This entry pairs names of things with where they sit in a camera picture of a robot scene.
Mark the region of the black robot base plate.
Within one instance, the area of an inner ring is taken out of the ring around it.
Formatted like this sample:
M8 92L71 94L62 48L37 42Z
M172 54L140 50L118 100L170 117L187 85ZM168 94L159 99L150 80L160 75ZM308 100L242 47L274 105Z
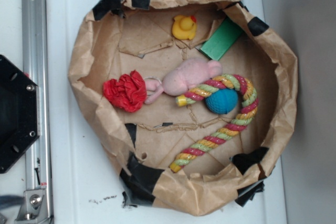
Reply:
M1 55L1 174L39 137L37 85Z

